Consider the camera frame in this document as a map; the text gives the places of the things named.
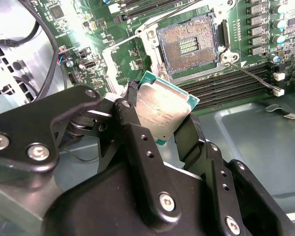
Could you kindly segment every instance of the wire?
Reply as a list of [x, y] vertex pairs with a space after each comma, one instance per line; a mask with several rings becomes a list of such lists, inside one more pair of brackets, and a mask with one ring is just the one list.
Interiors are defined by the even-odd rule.
[[67, 148], [64, 148], [63, 149], [66, 153], [70, 154], [71, 156], [73, 156], [74, 158], [78, 159], [79, 161], [81, 162], [84, 162], [84, 163], [92, 163], [92, 162], [96, 162], [98, 161], [98, 157], [94, 158], [94, 159], [91, 159], [91, 160], [84, 160], [80, 157], [78, 157], [76, 154], [74, 154], [73, 152], [71, 152], [69, 149]]
[[261, 104], [263, 106], [265, 106], [265, 111], [266, 112], [276, 112], [277, 114], [279, 115], [282, 115], [284, 118], [287, 118], [287, 119], [295, 119], [295, 114], [291, 113], [291, 112], [287, 112], [285, 111], [280, 105], [278, 104], [270, 104], [266, 101], [258, 101], [257, 102], [258, 104]]
[[21, 44], [27, 43], [30, 40], [32, 40], [34, 38], [34, 36], [37, 34], [38, 29], [39, 29], [39, 23], [36, 21], [35, 25], [34, 25], [34, 28], [29, 33], [29, 35], [26, 36], [25, 38], [23, 38], [23, 39], [21, 39], [19, 41], [13, 40], [13, 39], [1, 39], [0, 44], [4, 44], [4, 45], [9, 46], [9, 47], [18, 47]]
[[46, 33], [46, 35], [49, 39], [49, 41], [52, 45], [53, 51], [54, 51], [53, 57], [51, 59], [50, 67], [49, 67], [49, 70], [46, 75], [46, 79], [45, 79], [37, 97], [34, 100], [34, 101], [37, 101], [41, 98], [44, 98], [47, 95], [47, 93], [50, 89], [50, 86], [52, 84], [52, 81], [54, 79], [55, 69], [56, 69], [57, 61], [58, 61], [58, 53], [59, 53], [58, 44], [57, 44], [57, 41], [56, 41], [54, 35], [51, 33], [50, 29], [47, 27], [47, 25], [44, 23], [44, 21], [37, 15], [37, 13], [32, 8], [30, 3], [28, 3], [26, 0], [18, 0], [18, 1], [20, 2], [20, 4], [22, 4], [22, 6], [26, 10], [28, 10], [30, 12], [30, 14], [35, 18], [35, 20], [42, 27], [42, 29], [44, 30], [44, 32]]
[[277, 87], [277, 86], [272, 86], [272, 85], [268, 84], [266, 81], [264, 81], [263, 79], [261, 79], [260, 77], [258, 77], [258, 76], [256, 76], [256, 75], [250, 73], [249, 71], [245, 70], [244, 68], [238, 67], [238, 66], [236, 66], [235, 64], [233, 64], [233, 63], [231, 63], [231, 62], [230, 62], [230, 65], [233, 66], [233, 67], [235, 67], [237, 70], [240, 70], [240, 71], [244, 72], [245, 74], [247, 74], [247, 75], [249, 75], [249, 76], [255, 78], [255, 79], [258, 80], [263, 86], [267, 87], [268, 89], [274, 89], [274, 90], [276, 90], [276, 91], [281, 91], [281, 89], [280, 89], [279, 87]]
[[17, 77], [17, 76], [13, 76], [13, 78], [15, 80], [21, 81], [22, 83], [24, 83], [25, 85], [27, 85], [28, 87], [30, 87], [31, 90], [33, 90], [33, 92], [35, 93], [35, 95], [38, 95], [38, 91], [34, 88], [33, 85], [31, 85], [27, 80], [21, 78], [21, 77]]

